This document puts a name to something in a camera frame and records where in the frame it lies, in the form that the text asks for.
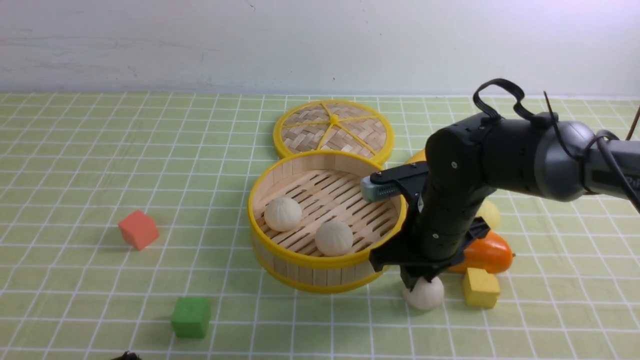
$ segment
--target yellow rim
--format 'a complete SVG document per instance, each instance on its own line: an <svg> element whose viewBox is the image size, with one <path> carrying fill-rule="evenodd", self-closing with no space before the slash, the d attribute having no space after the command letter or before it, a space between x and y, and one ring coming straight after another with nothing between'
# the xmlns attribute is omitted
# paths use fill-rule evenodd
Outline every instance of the yellow rim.
<svg viewBox="0 0 640 360"><path fill-rule="evenodd" d="M349 284L344 284L344 285L337 285L337 286L308 285L308 284L303 284L301 282L293 281L291 279L288 279L278 274L275 270L269 267L262 260L262 258L255 251L255 247L253 248L253 252L255 254L256 259L258 259L258 262L260 263L260 265L262 265L262 267L265 269L265 271L269 275L273 276L276 280L282 282L283 284L291 288L298 289L301 291L306 291L308 293L336 294L336 293L344 293L345 291L355 290L357 288L365 286L366 284L369 284L370 282L373 282L373 280L376 280L377 278L382 276L382 274L384 274L385 271L387 271L387 267L385 267L382 271L373 273L362 280L358 280L358 281L351 282Z"/></svg>
<svg viewBox="0 0 640 360"><path fill-rule="evenodd" d="M295 126L306 126L306 125L318 125L318 124L329 124L329 129L333 126L333 124L331 124L331 122L329 120L327 121L320 121L320 122L301 122L299 124L294 124L294 125L290 125L290 126L284 126L283 123L291 116L293 115L293 113L295 113L296 111L309 107L309 106L315 106L315 105L322 105L322 107L324 107L324 110L327 112L327 114L330 116L332 113L329 111L329 109L326 107L326 104L328 103L333 103L333 104L348 104L351 106L355 106L357 108L361 108L363 110L368 111L369 113L372 113L374 116L371 117L351 117L351 118L346 118L346 119L340 119L338 121L338 123L335 125L337 127L339 127L341 130L345 131L347 134L351 135L357 142L359 142L362 146L364 146L365 148L367 148L367 150L371 151L374 156L369 159L371 160L373 163L382 165L384 164L389 157L391 157L391 152L393 151L394 148L394 130L391 126L391 123L389 123L389 121L387 120L387 118L382 115L381 113L379 113L378 111L366 106L366 105L362 105L362 104L358 104L357 102L353 102L353 101L347 101L347 100L331 100L331 99L327 99L327 100L320 100L320 101L314 101L314 102L309 102L307 104L298 106L296 108L293 108L291 110L289 110L287 113L285 113L284 115L282 115L278 121L276 122L275 128L273 130L273 144L276 148L276 152L278 153L278 155L281 158L288 158L289 156L292 156L293 153L289 150L289 148L284 144L284 141L282 141L282 136L280 135L280 133L282 132L282 129L285 129L287 127L295 127ZM385 132L387 134L387 139L385 141L385 144L383 145L382 149L380 149L379 152L376 153L376 151L374 151L371 146L369 146L369 144L363 142L359 137L355 136L354 134L352 134L349 130L347 130L343 125L341 125L341 122L345 122L345 121L349 121L349 120L359 120L359 119L369 119L369 118L373 118L376 117L378 118L378 120L380 120L380 122L382 123L383 127L385 128ZM322 139L320 139L319 142L319 146L321 147L322 144L324 144L324 137L329 133L329 129L327 129L327 131L324 133L324 136L322 137Z"/></svg>
<svg viewBox="0 0 640 360"><path fill-rule="evenodd" d="M278 244L271 241L271 239L268 236L266 236L262 232L262 230L260 230L260 227L258 226L258 223L255 219L255 216L253 215L252 204L253 204L253 198L255 196L255 191L258 185L261 184L261 182L264 180L264 178L267 176L268 173L270 173L274 168L280 166L282 163L291 161L293 159L302 158L305 156L318 156L318 155L324 155L324 154L335 155L335 156L347 156L360 161L364 161L370 164L372 167L374 167L377 170L383 170L383 168L380 165L375 164L371 160L365 159L359 155L351 154L350 152L333 151L333 150L301 152L299 154L289 156L288 158L281 159L280 161L278 161L277 163L269 167L253 184L253 188L251 189L251 192L249 194L249 201L247 202L247 212L249 216L249 223L251 224L253 233L256 235L256 237L258 238L261 244L263 244L272 254L276 254L277 256L280 256L281 258L284 258L294 264L301 265L301 266L313 266L317 268L343 268L346 266L357 265L357 264L363 263L364 261L368 261L369 252L371 251L372 248L380 246L381 244L385 243L391 236L393 236L394 234L396 234L396 232L400 230L400 228L402 227L402 223L404 222L404 218L406 216L406 206L404 205L403 199L401 199L402 206L400 206L400 209L398 210L399 212L398 220L395 226L375 246L370 247L363 251L356 252L354 254L349 254L344 256L335 256L331 258L320 258L317 256L297 254L293 251L289 251L279 246Z"/></svg>

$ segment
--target black strap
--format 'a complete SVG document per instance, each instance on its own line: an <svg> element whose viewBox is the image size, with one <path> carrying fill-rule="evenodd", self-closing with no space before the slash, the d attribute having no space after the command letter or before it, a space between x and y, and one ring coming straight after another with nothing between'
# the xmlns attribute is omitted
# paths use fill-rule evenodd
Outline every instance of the black strap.
<svg viewBox="0 0 640 360"><path fill-rule="evenodd" d="M487 118L483 119L484 123L495 122L502 118L502 115L500 115L500 113L498 113L491 106L487 105L484 101L480 100L480 95L479 95L480 92L491 85L496 85L501 87L502 89L506 90L509 94L513 95L513 97L516 98L516 103L515 105L513 105L513 109L516 112L516 114L518 114L520 117L522 117L525 120L531 121L533 123L538 123L541 120L544 121L543 118L537 117L534 113L525 109L524 106L522 106L522 101L524 100L524 91L518 85L510 82L507 79L497 78L497 79L489 80L484 84L480 85L480 87L476 90L473 96L474 104L480 110L482 110L483 113L487 115Z"/></svg>

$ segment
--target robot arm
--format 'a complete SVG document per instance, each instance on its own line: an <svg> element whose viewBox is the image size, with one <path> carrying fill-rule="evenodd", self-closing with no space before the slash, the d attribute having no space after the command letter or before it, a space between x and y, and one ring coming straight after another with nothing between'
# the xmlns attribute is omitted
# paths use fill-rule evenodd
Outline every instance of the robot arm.
<svg viewBox="0 0 640 360"><path fill-rule="evenodd" d="M521 120L502 118L478 94L498 85L516 97ZM402 195L408 212L401 230L371 250L375 271L399 265L413 289L464 260L463 251L490 228L476 218L497 189L570 202L584 195L629 199L640 212L640 142L594 134L585 124L558 122L549 111L533 114L524 92L505 79L481 85L474 102L483 112L439 129L425 147L427 161L402 165L362 179L362 195L379 201Z"/></svg>

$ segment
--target green grid tablecloth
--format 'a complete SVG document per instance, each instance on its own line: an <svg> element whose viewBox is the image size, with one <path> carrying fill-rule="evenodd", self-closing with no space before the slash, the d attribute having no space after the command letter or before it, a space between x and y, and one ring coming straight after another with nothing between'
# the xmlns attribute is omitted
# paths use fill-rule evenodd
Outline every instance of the green grid tablecloth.
<svg viewBox="0 0 640 360"><path fill-rule="evenodd" d="M0 360L640 359L640 222L623 200L492 195L518 255L487 311L464 306L458 274L442 276L444 307L422 314L400 297L396 271L331 297L262 271L248 191L277 159L276 119L316 99L0 94ZM388 166L476 112L467 97L347 99L392 123ZM512 99L489 102L513 115ZM621 137L638 106L552 103L561 119ZM135 209L161 232L141 252L116 226ZM211 300L204 340L173 337L185 294Z"/></svg>

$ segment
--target bamboo steamer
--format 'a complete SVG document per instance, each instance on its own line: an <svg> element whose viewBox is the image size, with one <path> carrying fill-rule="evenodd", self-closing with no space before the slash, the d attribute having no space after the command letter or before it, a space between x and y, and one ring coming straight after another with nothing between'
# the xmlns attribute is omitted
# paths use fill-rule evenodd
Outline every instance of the bamboo steamer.
<svg viewBox="0 0 640 360"><path fill-rule="evenodd" d="M337 150L382 165L394 146L391 124L378 111L357 102L327 99L289 110L273 130L280 158L301 152Z"/></svg>
<svg viewBox="0 0 640 360"><path fill-rule="evenodd" d="M368 203L360 180L382 167L341 151L301 152L280 160L255 182L248 201L254 253L269 274L293 288L340 293L359 288L381 275L369 263L369 252L398 232L406 216L402 197ZM273 199L291 197L303 209L300 225L287 232L270 229L264 208ZM344 256L322 255L314 244L316 229L337 219L354 234Z"/></svg>

